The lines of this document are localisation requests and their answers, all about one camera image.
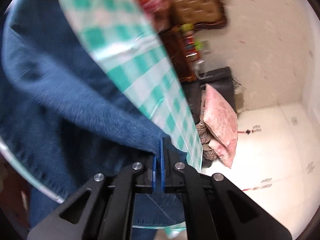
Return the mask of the blue denim jeans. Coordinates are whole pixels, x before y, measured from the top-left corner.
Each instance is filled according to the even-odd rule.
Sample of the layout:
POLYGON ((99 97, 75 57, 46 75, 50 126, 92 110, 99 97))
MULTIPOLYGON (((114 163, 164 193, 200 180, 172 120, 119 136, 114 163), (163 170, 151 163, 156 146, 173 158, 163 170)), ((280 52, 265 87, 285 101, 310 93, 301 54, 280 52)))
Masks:
POLYGON ((67 199, 161 155, 165 133, 91 59, 58 0, 18 0, 1 23, 1 137, 37 181, 67 199))

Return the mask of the plaid brown blanket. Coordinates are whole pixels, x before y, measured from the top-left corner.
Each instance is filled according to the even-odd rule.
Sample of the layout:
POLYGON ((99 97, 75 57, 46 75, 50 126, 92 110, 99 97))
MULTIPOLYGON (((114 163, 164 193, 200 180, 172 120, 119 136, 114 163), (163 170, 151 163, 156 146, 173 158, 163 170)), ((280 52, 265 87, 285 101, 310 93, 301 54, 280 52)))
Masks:
POLYGON ((212 148, 209 147, 209 143, 212 139, 214 139, 214 137, 208 130, 206 124, 202 121, 199 121, 196 124, 196 129, 200 137, 200 142, 202 144, 203 157, 210 161, 216 160, 218 158, 217 154, 212 148))

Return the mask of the large pink pillow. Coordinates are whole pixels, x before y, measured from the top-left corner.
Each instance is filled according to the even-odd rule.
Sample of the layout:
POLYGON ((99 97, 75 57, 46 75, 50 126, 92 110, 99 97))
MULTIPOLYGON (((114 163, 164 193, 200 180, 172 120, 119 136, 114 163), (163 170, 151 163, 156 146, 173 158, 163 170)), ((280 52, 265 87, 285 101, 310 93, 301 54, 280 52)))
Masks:
POLYGON ((232 167, 238 142, 238 117, 231 105, 211 85, 206 84, 202 121, 214 139, 209 143, 223 165, 232 167))

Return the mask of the red chinese knot ornament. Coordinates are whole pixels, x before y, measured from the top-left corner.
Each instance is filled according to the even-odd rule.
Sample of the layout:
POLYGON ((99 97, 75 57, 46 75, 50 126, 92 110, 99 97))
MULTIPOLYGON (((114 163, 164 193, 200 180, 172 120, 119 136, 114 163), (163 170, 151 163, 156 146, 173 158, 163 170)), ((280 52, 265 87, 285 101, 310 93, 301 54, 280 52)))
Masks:
POLYGON ((238 134, 253 134, 253 133, 259 133, 261 132, 261 126, 260 125, 254 125, 251 129, 246 129, 245 131, 238 131, 238 134))

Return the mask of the dark wooden nightstand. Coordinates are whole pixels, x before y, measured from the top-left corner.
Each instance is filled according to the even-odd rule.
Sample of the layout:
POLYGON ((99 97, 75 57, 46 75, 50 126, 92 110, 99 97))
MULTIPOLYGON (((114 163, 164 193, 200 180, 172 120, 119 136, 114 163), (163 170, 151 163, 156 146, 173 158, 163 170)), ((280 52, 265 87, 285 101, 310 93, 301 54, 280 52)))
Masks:
POLYGON ((194 40, 194 26, 183 24, 160 33, 161 41, 181 82, 197 79, 195 64, 200 60, 194 40))

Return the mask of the green white checkered cloth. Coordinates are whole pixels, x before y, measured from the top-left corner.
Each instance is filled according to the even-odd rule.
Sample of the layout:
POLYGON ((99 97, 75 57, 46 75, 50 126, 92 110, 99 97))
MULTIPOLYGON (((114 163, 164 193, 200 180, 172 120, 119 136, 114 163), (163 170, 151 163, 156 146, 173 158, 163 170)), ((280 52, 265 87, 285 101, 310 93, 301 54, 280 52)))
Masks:
MULTIPOLYGON (((1 16, 5 20, 9 10, 1 16)), ((134 0, 58 0, 91 59, 128 100, 199 169, 202 147, 182 87, 165 48, 134 0)), ((33 186, 29 223, 36 226, 65 201, 27 171, 8 148, 11 165, 33 186)))

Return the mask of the tufted brown bed headboard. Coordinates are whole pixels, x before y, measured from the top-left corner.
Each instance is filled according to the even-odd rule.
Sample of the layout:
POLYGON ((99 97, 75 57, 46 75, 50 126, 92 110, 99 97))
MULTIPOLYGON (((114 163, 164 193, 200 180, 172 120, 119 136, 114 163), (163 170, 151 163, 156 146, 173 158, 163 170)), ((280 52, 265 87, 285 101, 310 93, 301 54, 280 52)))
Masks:
POLYGON ((192 24, 196 31, 221 29, 227 17, 221 0, 170 0, 169 20, 172 27, 192 24))

